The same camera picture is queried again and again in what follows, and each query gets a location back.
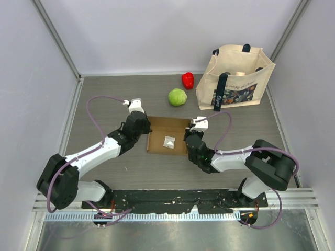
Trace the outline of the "brown cardboard box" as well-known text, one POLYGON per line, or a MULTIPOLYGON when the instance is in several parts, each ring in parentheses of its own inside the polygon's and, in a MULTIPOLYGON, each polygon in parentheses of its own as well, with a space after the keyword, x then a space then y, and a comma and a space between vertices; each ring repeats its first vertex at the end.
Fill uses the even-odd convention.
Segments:
POLYGON ((190 119, 154 116, 149 116, 148 119, 152 130, 148 135, 149 154, 187 155, 184 135, 190 119))

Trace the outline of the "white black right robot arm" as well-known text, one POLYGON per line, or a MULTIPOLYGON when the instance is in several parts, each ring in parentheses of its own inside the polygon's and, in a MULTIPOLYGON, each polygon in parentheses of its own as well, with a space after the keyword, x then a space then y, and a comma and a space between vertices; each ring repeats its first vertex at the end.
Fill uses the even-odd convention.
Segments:
POLYGON ((206 146, 203 135, 203 132, 190 128, 185 130, 184 135, 188 159, 202 171, 211 174, 248 169, 253 173, 241 182, 229 206, 247 207, 270 189, 287 189, 297 162, 285 151, 265 140, 256 140, 252 146, 235 151, 213 150, 206 146))

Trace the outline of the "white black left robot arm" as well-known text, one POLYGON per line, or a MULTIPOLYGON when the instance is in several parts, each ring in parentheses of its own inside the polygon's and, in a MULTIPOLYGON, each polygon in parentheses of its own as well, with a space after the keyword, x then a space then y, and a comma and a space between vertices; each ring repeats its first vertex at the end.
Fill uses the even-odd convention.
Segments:
POLYGON ((83 201, 96 208, 108 208, 113 192, 100 180, 81 181, 81 177, 112 158, 117 158, 151 132, 147 115, 133 111, 117 130, 102 141, 76 154, 51 156, 37 182, 37 189, 47 199, 47 210, 62 210, 74 201, 83 201))

